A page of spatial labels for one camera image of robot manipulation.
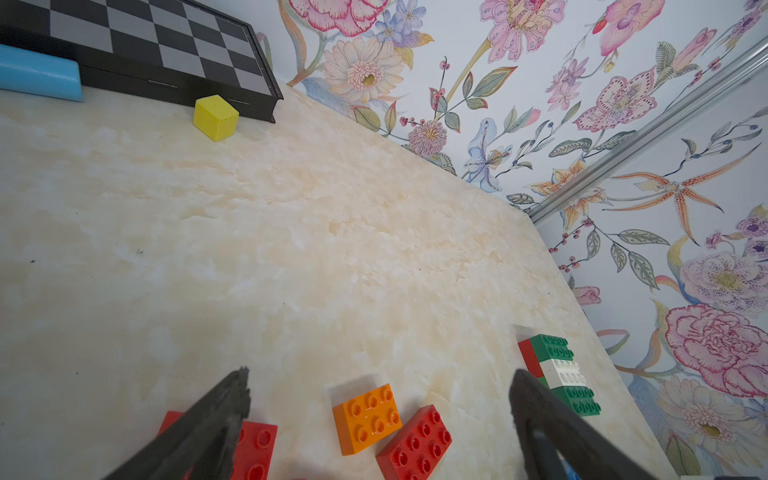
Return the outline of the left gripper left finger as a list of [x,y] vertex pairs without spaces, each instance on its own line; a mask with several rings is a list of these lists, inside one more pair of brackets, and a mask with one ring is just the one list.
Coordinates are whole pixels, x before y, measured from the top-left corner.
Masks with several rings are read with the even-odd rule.
[[229,373],[107,480],[228,479],[250,412],[249,369]]

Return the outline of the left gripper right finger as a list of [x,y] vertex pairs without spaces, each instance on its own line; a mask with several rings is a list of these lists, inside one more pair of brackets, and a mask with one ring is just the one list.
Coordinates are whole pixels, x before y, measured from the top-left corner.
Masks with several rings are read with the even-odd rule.
[[534,376],[515,371],[509,402],[530,479],[565,479],[568,463],[581,479],[651,479]]

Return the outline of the white lego brick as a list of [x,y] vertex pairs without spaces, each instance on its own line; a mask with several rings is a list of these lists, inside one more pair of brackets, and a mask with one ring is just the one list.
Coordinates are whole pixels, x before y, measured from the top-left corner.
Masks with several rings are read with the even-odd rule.
[[549,359],[539,363],[543,378],[550,389],[560,387],[586,387],[586,378],[580,366],[571,360]]

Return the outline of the small orange lego brick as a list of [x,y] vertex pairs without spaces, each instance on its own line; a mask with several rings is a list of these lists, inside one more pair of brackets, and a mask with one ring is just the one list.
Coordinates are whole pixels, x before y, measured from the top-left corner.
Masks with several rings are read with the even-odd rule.
[[334,406],[332,413],[343,456],[358,454],[403,426],[389,384]]

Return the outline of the small red lego brick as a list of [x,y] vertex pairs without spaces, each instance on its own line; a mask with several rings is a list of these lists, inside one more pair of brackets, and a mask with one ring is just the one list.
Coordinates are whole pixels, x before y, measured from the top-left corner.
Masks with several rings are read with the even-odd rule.
[[518,347],[521,351],[528,372],[531,373],[535,378],[543,378],[544,373],[531,342],[529,340],[520,341],[518,343]]

